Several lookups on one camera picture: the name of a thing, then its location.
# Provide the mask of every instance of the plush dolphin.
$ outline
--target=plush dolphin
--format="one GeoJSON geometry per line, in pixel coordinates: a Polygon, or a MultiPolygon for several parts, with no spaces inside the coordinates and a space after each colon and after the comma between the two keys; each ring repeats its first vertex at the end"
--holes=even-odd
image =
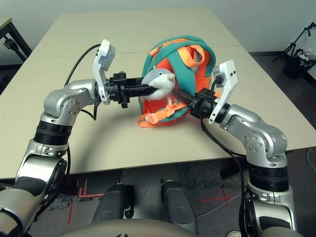
{"type": "Polygon", "coordinates": [[[160,100],[167,96],[175,86],[175,75],[165,68],[154,68],[142,80],[142,84],[158,88],[153,94],[144,96],[147,100],[160,100]]]}

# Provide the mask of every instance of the orange backpack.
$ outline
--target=orange backpack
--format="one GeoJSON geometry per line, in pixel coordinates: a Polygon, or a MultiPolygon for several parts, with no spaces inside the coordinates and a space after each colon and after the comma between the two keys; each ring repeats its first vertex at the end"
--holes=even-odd
{"type": "MultiPolygon", "coordinates": [[[[215,66],[213,50],[195,36],[177,36],[161,41],[150,51],[143,68],[144,77],[156,68],[166,68],[175,74],[175,89],[184,90],[192,96],[204,87],[209,88],[211,73],[215,66]]],[[[139,97],[142,116],[137,120],[141,127],[173,124],[188,111],[188,106],[171,95],[172,105],[166,97],[148,101],[139,97]]]]}

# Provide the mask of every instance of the white wall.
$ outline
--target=white wall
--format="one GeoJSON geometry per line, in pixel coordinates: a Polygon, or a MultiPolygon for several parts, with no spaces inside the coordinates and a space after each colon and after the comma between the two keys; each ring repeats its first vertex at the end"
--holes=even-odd
{"type": "MultiPolygon", "coordinates": [[[[283,50],[306,22],[316,21],[315,0],[0,0],[0,21],[11,16],[34,48],[62,13],[198,6],[209,6],[248,51],[283,50]]],[[[0,43],[0,65],[20,63],[0,43]]]]}

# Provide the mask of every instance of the white table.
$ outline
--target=white table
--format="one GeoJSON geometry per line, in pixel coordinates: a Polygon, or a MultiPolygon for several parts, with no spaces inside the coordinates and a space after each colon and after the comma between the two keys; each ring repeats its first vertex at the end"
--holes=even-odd
{"type": "MultiPolygon", "coordinates": [[[[313,127],[211,11],[164,11],[161,22],[169,23],[172,26],[169,30],[163,30],[163,24],[157,24],[150,17],[158,13],[159,10],[65,14],[56,20],[0,97],[0,178],[15,176],[28,141],[35,134],[45,96],[62,88],[81,54],[103,38],[117,48],[107,75],[125,71],[127,77],[132,78],[141,75],[147,53],[158,41],[180,34],[201,37],[213,48],[217,64],[230,59],[235,61],[239,83],[229,103],[250,109],[265,122],[281,129],[287,137],[288,150],[316,146],[313,127]],[[189,24],[194,19],[200,21],[200,27],[183,26],[184,20],[189,24]],[[130,37],[126,39],[122,32],[128,32],[130,37]],[[145,33],[147,40],[141,37],[145,33]]],[[[85,57],[72,80],[93,78],[94,57],[94,53],[85,57]]],[[[136,123],[139,115],[137,98],[131,99],[128,109],[122,109],[115,102],[99,106],[97,121],[80,113],[69,139],[71,172],[228,156],[207,138],[199,121],[190,115],[172,126],[156,128],[140,128],[136,123]]],[[[209,129],[230,149],[244,153],[239,140],[217,124],[209,129]]]]}

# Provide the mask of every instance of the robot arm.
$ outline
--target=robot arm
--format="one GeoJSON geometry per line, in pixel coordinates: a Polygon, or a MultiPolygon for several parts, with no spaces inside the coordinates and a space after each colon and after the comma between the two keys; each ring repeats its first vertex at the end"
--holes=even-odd
{"type": "Polygon", "coordinates": [[[126,79],[126,73],[107,79],[104,71],[113,60],[115,48],[103,40],[96,55],[94,79],[73,81],[47,95],[35,136],[18,169],[16,183],[0,192],[0,235],[25,233],[43,200],[55,193],[65,179],[67,162],[63,159],[78,113],[87,105],[98,106],[118,101],[127,108],[130,97],[152,94],[156,88],[140,84],[142,78],[126,79]]]}
{"type": "Polygon", "coordinates": [[[232,60],[213,72],[217,85],[224,87],[221,98],[212,101],[213,91],[206,88],[195,97],[179,90],[174,90],[173,94],[189,105],[191,115],[198,119],[206,118],[209,124],[218,123],[245,147],[251,195],[245,200],[247,232],[257,236],[272,226],[296,231],[293,190],[288,184],[285,135],[254,112],[226,103],[237,83],[232,60]]]}

